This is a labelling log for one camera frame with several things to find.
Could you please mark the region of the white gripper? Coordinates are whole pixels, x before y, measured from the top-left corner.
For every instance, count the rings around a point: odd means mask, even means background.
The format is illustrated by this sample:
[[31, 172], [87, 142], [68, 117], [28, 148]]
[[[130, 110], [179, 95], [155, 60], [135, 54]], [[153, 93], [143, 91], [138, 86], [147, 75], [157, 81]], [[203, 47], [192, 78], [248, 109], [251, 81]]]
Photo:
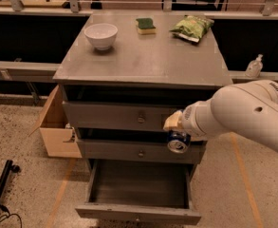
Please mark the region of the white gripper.
[[212, 120], [210, 101], [198, 101], [169, 116], [163, 126], [164, 131], [184, 131], [191, 137], [206, 140], [210, 138]]

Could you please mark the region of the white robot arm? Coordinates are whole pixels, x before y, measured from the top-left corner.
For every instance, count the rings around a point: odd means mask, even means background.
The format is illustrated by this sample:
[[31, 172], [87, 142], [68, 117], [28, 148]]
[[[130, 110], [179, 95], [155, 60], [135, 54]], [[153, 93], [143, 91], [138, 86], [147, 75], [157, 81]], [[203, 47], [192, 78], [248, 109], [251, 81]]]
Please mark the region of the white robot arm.
[[198, 140], [234, 132], [278, 153], [278, 83], [258, 80], [224, 86], [211, 99], [174, 112], [163, 129]]

